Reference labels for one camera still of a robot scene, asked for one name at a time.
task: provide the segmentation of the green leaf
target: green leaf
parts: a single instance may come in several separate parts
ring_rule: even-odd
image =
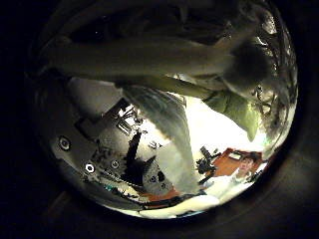
[[[176,190],[197,193],[185,111],[168,93],[135,86],[123,87],[124,97],[152,121],[171,143],[158,150],[157,163]]]
[[[247,132],[250,141],[253,141],[259,126],[260,113],[249,100],[230,91],[215,92],[204,100],[214,111],[233,120]]]

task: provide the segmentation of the fisheye lens view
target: fisheye lens view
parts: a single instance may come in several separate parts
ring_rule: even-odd
[[[266,0],[62,0],[25,75],[57,170],[149,219],[204,213],[253,185],[298,99],[293,43]]]

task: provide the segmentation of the white fabric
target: white fabric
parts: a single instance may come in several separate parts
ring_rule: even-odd
[[[205,193],[218,198],[220,204],[229,201],[252,184],[252,182],[246,182],[250,175],[241,178],[237,178],[236,175],[237,170],[230,176],[211,178],[203,185],[204,187],[207,187],[204,190]]]

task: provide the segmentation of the white cloth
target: white cloth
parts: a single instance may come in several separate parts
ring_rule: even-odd
[[[218,176],[211,178],[203,185],[203,187],[207,187],[204,189],[204,192],[207,195],[218,198],[220,204],[229,201],[252,185],[252,182],[247,182],[247,178],[250,175],[237,178],[237,172],[238,170],[230,176]]]

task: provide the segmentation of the person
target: person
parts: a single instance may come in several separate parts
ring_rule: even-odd
[[[230,176],[213,177],[205,182],[201,189],[205,194],[217,198],[219,204],[229,201],[252,185],[253,182],[249,182],[249,178],[252,176],[251,168],[256,161],[255,153],[245,154],[240,159],[238,168]]]

